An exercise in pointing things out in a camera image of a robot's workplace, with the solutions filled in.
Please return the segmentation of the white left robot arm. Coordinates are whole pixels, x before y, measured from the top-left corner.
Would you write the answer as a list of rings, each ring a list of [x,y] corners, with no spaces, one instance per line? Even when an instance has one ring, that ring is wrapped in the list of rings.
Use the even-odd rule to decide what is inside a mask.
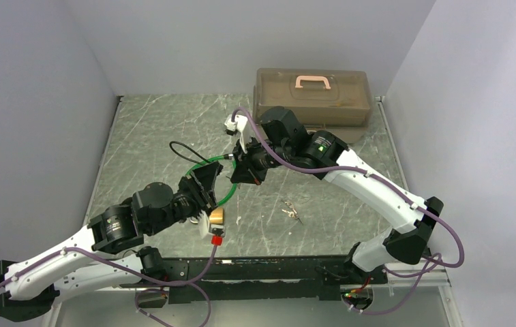
[[[194,218],[218,246],[224,232],[211,226],[209,215],[217,208],[214,189],[222,169],[216,161],[195,168],[177,190],[150,183],[49,250],[21,262],[1,260],[0,317],[32,320],[57,303],[114,285],[186,286],[168,275],[160,252],[144,240]]]

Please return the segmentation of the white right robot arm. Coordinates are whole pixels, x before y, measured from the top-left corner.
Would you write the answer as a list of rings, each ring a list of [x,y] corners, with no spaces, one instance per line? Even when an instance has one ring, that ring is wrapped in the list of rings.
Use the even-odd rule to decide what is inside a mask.
[[[418,264],[437,224],[443,203],[424,199],[396,185],[365,163],[348,144],[329,131],[307,131],[293,111],[267,110],[258,122],[236,109],[224,123],[239,135],[232,152],[233,183],[261,184],[270,169],[285,166],[342,188],[381,214],[389,228],[352,246],[344,273],[360,283],[370,272],[390,262]]]

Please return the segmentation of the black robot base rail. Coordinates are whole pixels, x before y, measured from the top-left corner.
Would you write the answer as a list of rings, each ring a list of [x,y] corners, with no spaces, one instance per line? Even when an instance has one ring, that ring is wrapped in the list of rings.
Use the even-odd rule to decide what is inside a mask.
[[[343,255],[215,258],[162,258],[135,254],[138,272],[162,281],[186,281],[208,271],[196,282],[211,300],[316,298],[340,300],[349,289],[383,285],[381,267],[358,272]]]

